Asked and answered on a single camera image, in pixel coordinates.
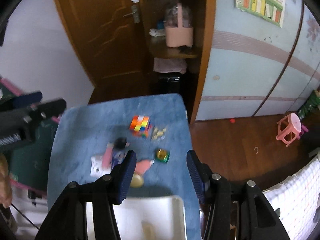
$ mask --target colorful cube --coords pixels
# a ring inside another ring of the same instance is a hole
[[[134,136],[137,137],[148,137],[151,125],[149,117],[144,115],[135,115],[132,119],[130,128]]]

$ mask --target white blanket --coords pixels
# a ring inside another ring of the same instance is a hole
[[[316,223],[313,217],[320,193],[320,155],[296,174],[264,191],[291,240],[308,238]]]

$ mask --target light blue wardrobe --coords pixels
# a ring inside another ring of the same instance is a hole
[[[273,92],[297,37],[301,0],[286,0],[283,27],[217,0],[209,65],[196,120],[297,110],[319,86],[320,28],[304,6],[296,49]]]

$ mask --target screw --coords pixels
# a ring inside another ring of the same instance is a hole
[[[23,120],[24,120],[26,123],[30,123],[30,122],[32,121],[32,118],[27,115],[27,116],[25,116],[25,117],[23,118]]]
[[[253,180],[248,180],[247,181],[248,186],[250,187],[254,187],[256,185],[256,183]]]
[[[68,184],[69,188],[75,188],[77,186],[78,183],[76,183],[75,181],[72,181]]]
[[[109,180],[111,180],[111,175],[110,174],[106,174],[106,175],[103,175],[103,177],[102,177],[102,179],[104,180],[104,181],[109,181]]]
[[[218,174],[218,173],[212,174],[211,177],[212,177],[214,180],[219,180],[219,179],[221,179],[221,176],[220,176],[220,174]]]

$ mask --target white tray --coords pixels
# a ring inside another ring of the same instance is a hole
[[[184,204],[179,196],[126,198],[113,206],[121,240],[186,240]],[[87,202],[88,240],[95,240],[92,202]]]

